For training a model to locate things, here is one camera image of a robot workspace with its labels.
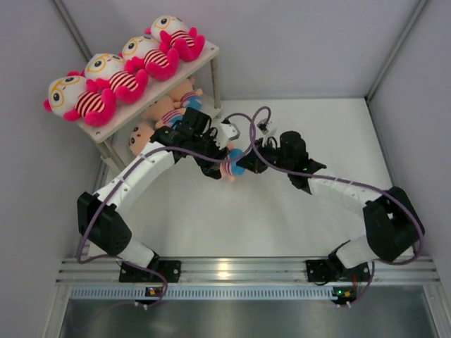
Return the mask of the boy plush showing black hair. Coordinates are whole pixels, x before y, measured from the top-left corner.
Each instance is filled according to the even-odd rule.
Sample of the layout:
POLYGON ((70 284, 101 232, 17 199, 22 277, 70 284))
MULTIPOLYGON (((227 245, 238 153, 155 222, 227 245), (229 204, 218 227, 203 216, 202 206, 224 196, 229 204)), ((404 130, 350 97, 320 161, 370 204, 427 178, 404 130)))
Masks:
POLYGON ((243 151, 241 149, 230 149, 229 154, 226 156, 228 161, 226 163, 221 163, 219 167, 222 179, 227 178, 233 182, 237 176, 244 174, 245 169, 241 168, 236 161, 236 158, 240 157, 242 154, 243 151))

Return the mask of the boy plush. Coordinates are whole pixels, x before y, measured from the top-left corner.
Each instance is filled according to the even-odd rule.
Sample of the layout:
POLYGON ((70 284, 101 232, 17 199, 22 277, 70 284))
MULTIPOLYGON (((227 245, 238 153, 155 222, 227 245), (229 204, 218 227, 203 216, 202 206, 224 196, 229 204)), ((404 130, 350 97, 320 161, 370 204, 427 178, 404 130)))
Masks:
POLYGON ((150 142, 154 134, 154 128, 147 122, 142 121, 140 124, 135 126, 129 136, 128 147, 130 152, 137 156, 150 142))

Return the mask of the panda plush with glasses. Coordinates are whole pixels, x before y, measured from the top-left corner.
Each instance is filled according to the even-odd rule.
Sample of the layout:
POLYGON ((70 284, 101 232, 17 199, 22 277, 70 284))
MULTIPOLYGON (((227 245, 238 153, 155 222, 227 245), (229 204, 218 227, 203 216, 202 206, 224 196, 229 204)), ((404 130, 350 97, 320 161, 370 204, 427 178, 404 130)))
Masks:
POLYGON ((198 33, 196 27, 188 27, 184 21, 173 15, 158 17, 144 33, 170 48, 175 48, 184 62, 198 59, 206 42, 205 36, 198 33))
POLYGON ((107 124, 116 112, 116 96, 111 89, 100 91, 96 83, 71 73, 54 80, 43 107, 68 122, 82 120, 91 127, 107 124))
POLYGON ((117 100, 133 104, 144 94, 149 83, 145 70, 136 73, 126 69, 126 61, 116 54, 95 54, 83 70, 84 76, 98 88, 110 89, 117 100))
POLYGON ((147 36, 130 38, 119 56, 125 60, 127 70, 133 73, 145 70, 151 78, 160 82, 172 78, 180 65, 180 57, 175 48, 147 36))

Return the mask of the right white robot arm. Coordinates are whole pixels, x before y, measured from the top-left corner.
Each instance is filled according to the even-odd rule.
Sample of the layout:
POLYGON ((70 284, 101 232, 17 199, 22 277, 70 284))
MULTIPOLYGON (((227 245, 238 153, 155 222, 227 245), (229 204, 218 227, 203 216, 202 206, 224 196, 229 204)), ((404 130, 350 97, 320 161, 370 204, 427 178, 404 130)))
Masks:
POLYGON ((363 220, 365 233, 342 243, 326 259, 326 267, 336 279, 346 279, 362 263, 377 260, 393 263, 425 234, 403 189, 380 190, 337 178, 326 165, 310 158, 298 132, 282 133, 278 143, 264 138, 256 140, 237 166, 253 173, 279 169, 288 175, 295 188, 332 201, 363 220))

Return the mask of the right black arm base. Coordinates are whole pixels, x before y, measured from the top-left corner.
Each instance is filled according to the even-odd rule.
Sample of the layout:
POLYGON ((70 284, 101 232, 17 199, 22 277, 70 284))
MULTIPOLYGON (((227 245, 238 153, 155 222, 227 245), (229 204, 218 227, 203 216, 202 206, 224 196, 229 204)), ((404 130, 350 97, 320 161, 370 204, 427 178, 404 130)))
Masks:
POLYGON ((312 259, 306 262, 307 279, 315 284, 331 282, 368 282, 371 269, 368 263, 345 268, 339 261, 312 259))

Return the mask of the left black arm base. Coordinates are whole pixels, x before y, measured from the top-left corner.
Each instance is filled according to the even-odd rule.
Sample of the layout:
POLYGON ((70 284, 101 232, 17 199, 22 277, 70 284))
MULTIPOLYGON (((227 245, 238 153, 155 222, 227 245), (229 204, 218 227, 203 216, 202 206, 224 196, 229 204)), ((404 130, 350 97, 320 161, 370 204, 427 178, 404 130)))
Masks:
MULTIPOLYGON (((167 282, 177 283, 180 279, 181 268, 181 261, 163 259, 154 266, 153 271, 161 275, 167 282)), ((163 282, 158 275, 132 267, 127 263, 121 263, 118 280, 122 283, 163 282)))

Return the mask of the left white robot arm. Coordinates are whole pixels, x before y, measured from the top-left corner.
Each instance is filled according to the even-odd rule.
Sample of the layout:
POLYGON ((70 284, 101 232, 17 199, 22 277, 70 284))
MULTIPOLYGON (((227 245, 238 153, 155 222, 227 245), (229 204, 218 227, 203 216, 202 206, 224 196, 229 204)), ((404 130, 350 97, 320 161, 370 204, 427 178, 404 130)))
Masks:
POLYGON ((213 121, 193 108, 173 126, 158 128, 112 181, 93 194, 79 196, 78 229, 83 241, 96 245, 105 256, 126 261, 142 280, 154 280, 159 255, 132 234, 125 216, 146 188, 181 158, 194 157, 204 175, 220 178, 219 166, 229 154, 228 144, 239 135, 228 120, 213 121))

